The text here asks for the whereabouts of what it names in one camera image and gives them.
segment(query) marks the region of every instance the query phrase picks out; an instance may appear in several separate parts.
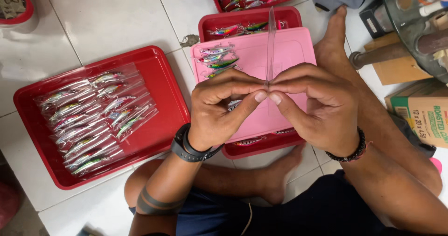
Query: white tile floor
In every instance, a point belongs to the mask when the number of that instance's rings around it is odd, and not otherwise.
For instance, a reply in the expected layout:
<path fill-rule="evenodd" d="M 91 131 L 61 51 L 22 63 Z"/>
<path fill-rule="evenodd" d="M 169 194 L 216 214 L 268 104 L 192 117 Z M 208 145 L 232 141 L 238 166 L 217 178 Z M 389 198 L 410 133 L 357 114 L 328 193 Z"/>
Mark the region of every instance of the white tile floor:
<path fill-rule="evenodd" d="M 103 235 L 126 235 L 132 219 L 123 197 L 126 178 L 141 164 L 70 191 L 58 189 L 51 180 L 23 126 L 12 101 L 14 92 L 42 78 L 86 65 L 147 45 L 161 47 L 173 69 L 187 106 L 195 83 L 189 63 L 189 47 L 179 41 L 198 34 L 198 22 L 216 13 L 212 0 L 34 0 L 40 17 L 30 34 L 3 32 L 0 38 L 0 149 L 14 170 L 31 204 L 39 211 L 52 236 L 75 235 L 83 227 Z M 317 12 L 311 0 L 293 0 L 284 5 L 296 7 L 311 32 L 313 43 L 324 35 L 329 12 Z M 349 10 L 345 51 L 362 50 L 370 35 L 358 17 Z M 372 66 L 361 76 L 380 100 L 403 85 L 382 86 Z M 285 155 L 280 149 L 245 159 L 229 160 L 222 153 L 207 163 L 238 169 L 263 167 Z M 446 151 L 436 158 L 448 162 Z M 306 190 L 318 177 L 332 174 L 340 166 L 317 148 L 307 145 L 303 163 L 288 181 L 285 201 Z M 448 170 L 443 174 L 448 180 Z M 448 192 L 441 197 L 448 202 Z M 254 203 L 263 204 L 259 199 Z"/>

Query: black beaded bracelet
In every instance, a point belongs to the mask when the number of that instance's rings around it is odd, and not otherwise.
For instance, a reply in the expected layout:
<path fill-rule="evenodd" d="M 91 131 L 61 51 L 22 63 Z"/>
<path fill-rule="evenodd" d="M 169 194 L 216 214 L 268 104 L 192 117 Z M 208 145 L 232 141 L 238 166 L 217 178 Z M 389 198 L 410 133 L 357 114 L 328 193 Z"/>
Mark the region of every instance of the black beaded bracelet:
<path fill-rule="evenodd" d="M 338 157 L 328 151 L 326 151 L 325 153 L 327 153 L 327 155 L 331 159 L 333 159 L 335 161 L 339 161 L 339 162 L 350 162 L 350 161 L 359 159 L 359 157 L 363 154 L 364 150 L 366 149 L 366 136 L 364 135 L 364 132 L 362 131 L 362 129 L 360 129 L 359 127 L 358 127 L 358 133 L 359 133 L 358 148 L 356 148 L 356 151 L 353 154 L 351 154 L 350 156 Z"/>

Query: hand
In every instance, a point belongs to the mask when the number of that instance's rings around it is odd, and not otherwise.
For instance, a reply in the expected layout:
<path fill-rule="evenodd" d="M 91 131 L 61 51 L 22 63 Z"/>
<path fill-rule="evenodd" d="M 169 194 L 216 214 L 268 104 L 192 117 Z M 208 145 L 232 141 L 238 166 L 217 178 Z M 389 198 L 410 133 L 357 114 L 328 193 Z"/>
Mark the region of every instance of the hand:
<path fill-rule="evenodd" d="M 229 69 L 196 85 L 188 141 L 198 151 L 226 142 L 243 121 L 267 98 L 264 81 L 236 69 Z M 232 100 L 242 99 L 233 111 Z"/>
<path fill-rule="evenodd" d="M 300 64 L 278 74 L 269 91 L 269 98 L 311 145 L 339 157 L 355 152 L 358 99 L 349 81 L 312 64 Z M 307 113 L 285 93 L 306 93 Z"/>

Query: pink plastic tray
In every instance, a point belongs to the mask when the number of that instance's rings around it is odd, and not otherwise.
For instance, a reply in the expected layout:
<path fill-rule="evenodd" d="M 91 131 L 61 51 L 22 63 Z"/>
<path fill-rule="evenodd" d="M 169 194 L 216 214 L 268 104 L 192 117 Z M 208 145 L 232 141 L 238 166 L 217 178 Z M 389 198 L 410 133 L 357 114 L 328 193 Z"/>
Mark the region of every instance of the pink plastic tray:
<path fill-rule="evenodd" d="M 266 79 L 267 33 L 258 33 L 199 43 L 192 46 L 190 51 L 191 63 L 193 64 L 196 83 L 207 80 L 207 78 L 201 75 L 203 72 L 212 72 L 212 69 L 196 62 L 196 59 L 202 57 L 199 50 L 219 44 L 228 45 L 229 43 L 235 45 L 236 55 L 240 58 L 237 64 L 242 68 L 243 72 L 263 80 Z M 278 30 L 275 38 L 274 77 L 283 70 L 303 62 L 316 64 L 309 30 L 304 27 Z M 301 109 L 306 111 L 305 94 L 291 94 L 290 97 Z M 291 128 L 291 123 L 281 115 L 275 106 L 268 107 L 271 104 L 273 102 L 268 104 L 267 100 L 263 101 L 226 143 Z"/>

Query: fingernail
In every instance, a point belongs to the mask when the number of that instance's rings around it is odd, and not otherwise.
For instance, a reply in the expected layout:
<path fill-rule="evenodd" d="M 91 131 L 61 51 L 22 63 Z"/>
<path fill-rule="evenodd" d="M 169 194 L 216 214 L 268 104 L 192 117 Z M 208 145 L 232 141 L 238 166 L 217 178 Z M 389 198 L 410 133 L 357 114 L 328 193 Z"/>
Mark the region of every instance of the fingernail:
<path fill-rule="evenodd" d="M 280 96 L 278 96 L 277 94 L 272 94 L 272 95 L 270 95 L 269 96 L 269 98 L 273 101 L 273 102 L 275 102 L 275 104 L 278 106 L 279 104 L 280 104 L 280 102 L 281 102 L 281 98 L 280 98 Z"/>
<path fill-rule="evenodd" d="M 255 100 L 260 103 L 261 101 L 264 101 L 267 98 L 267 95 L 265 93 L 259 92 L 256 96 L 255 96 Z"/>

